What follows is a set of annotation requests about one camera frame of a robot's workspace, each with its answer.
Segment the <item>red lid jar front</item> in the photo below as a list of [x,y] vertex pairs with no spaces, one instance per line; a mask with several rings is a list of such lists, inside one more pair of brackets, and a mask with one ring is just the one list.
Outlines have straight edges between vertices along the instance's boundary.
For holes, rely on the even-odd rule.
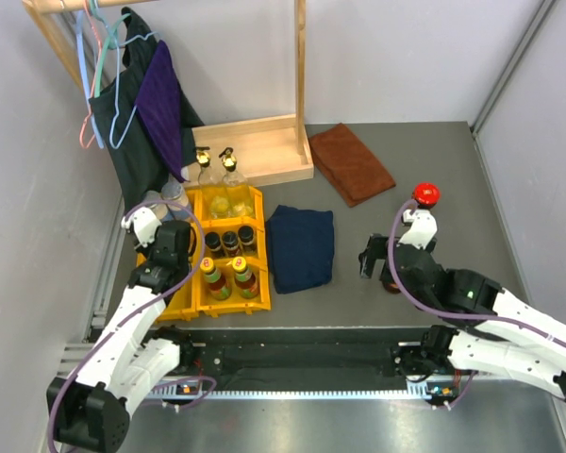
[[382,281],[383,288],[386,292],[390,294],[399,294],[400,289],[395,282],[392,280],[383,280]]

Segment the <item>red lid jar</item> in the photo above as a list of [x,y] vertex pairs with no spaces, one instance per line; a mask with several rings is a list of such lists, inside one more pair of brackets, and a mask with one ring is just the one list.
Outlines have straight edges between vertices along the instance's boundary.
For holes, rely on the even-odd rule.
[[390,294],[399,294],[400,289],[395,282],[392,280],[383,280],[382,281],[383,288],[386,292]]
[[441,199],[441,191],[437,185],[430,182],[417,184],[412,192],[412,199],[420,209],[429,210],[434,208]]

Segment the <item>black cap spice jar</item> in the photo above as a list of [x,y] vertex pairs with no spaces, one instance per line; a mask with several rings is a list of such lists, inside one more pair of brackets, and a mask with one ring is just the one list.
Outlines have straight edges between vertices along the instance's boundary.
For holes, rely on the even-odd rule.
[[244,255],[256,256],[258,254],[257,236],[251,226],[241,226],[238,230],[238,239]]
[[221,259],[226,257],[226,252],[221,241],[221,237],[216,232],[209,232],[205,235],[205,244],[214,259]]
[[236,232],[229,230],[222,235],[222,244],[225,253],[229,257],[237,257],[242,255],[239,237]]

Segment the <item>white salt canister front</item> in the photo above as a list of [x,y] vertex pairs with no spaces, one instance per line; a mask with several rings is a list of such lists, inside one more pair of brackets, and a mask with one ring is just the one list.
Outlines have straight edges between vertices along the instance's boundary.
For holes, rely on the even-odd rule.
[[147,191],[143,195],[143,201],[148,203],[147,208],[154,212],[161,223],[174,220],[170,206],[164,203],[164,199],[159,192]]

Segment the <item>white salt canister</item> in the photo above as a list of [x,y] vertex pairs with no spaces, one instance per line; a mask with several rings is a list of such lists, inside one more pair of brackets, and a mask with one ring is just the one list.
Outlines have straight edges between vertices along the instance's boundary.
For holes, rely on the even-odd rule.
[[189,210],[192,210],[192,206],[180,182],[176,179],[169,180],[162,187],[160,194],[163,200],[175,203],[175,206],[167,206],[169,215],[173,220],[186,221],[189,219]]
[[147,191],[143,195],[143,201],[148,203],[147,208],[154,212],[161,223],[174,220],[170,206],[164,203],[164,199],[159,192]]

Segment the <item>sauce bottle yellow cap front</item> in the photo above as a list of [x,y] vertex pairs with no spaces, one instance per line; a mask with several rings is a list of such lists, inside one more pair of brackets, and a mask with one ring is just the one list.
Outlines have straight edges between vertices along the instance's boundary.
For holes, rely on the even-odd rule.
[[200,271],[208,291],[214,299],[223,301],[232,295],[229,281],[212,258],[205,257],[201,260]]

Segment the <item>sauce bottle yellow cap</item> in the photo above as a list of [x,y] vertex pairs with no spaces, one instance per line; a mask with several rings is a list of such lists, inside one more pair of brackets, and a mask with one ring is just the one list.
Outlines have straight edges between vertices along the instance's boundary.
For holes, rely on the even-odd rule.
[[214,299],[223,301],[232,295],[229,281],[212,258],[205,257],[201,260],[200,271],[208,291]]
[[248,265],[246,259],[238,256],[231,261],[231,267],[234,273],[234,280],[241,296],[247,299],[257,297],[259,295],[258,278]]

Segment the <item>white salt canister back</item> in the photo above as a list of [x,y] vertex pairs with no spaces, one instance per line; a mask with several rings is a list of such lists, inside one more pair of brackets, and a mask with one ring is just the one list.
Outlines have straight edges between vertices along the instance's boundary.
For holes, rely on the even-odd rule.
[[173,220],[186,221],[189,219],[189,210],[192,210],[192,206],[180,182],[176,179],[169,180],[162,187],[160,194],[163,200],[175,203],[175,206],[167,206],[169,215]]

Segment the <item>red lid jar back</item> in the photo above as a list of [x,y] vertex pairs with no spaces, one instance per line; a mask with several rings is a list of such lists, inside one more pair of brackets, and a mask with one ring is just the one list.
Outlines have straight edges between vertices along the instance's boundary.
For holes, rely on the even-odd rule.
[[434,208],[441,199],[441,191],[437,185],[430,182],[417,184],[412,192],[412,199],[420,209],[429,210]]

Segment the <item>sauce bottle yellow cap back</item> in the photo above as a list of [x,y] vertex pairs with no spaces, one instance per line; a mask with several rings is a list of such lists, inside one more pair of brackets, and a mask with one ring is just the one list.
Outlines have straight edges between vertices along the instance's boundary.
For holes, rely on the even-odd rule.
[[246,259],[238,256],[231,261],[231,267],[234,273],[234,280],[241,296],[247,299],[257,297],[259,295],[258,278],[248,265]]

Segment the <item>clear oil bottle gold cap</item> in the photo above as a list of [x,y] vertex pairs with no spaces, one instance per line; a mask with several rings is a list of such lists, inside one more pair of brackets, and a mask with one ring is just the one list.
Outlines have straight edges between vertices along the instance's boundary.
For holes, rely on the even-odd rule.
[[219,155],[225,174],[222,182],[231,204],[232,213],[236,217],[254,217],[255,203],[246,177],[237,168],[237,159],[233,148],[225,148]]

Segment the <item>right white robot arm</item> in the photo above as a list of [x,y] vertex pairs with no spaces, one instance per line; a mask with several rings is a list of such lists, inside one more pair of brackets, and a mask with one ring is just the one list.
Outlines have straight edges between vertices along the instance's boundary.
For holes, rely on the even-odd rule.
[[388,246],[372,235],[359,254],[359,272],[384,262],[384,288],[442,319],[421,342],[424,367],[493,374],[545,390],[566,404],[566,325],[529,306],[498,282],[468,269],[445,268],[432,249]]

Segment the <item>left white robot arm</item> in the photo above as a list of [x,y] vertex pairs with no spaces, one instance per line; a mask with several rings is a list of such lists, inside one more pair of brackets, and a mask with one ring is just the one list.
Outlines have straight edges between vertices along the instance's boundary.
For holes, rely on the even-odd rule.
[[57,444],[118,451],[134,412],[158,383],[171,371],[192,369],[190,346],[145,337],[194,273],[191,258],[200,245],[186,221],[157,225],[141,249],[144,262],[132,272],[98,341],[68,377],[55,377],[46,391],[50,451]]

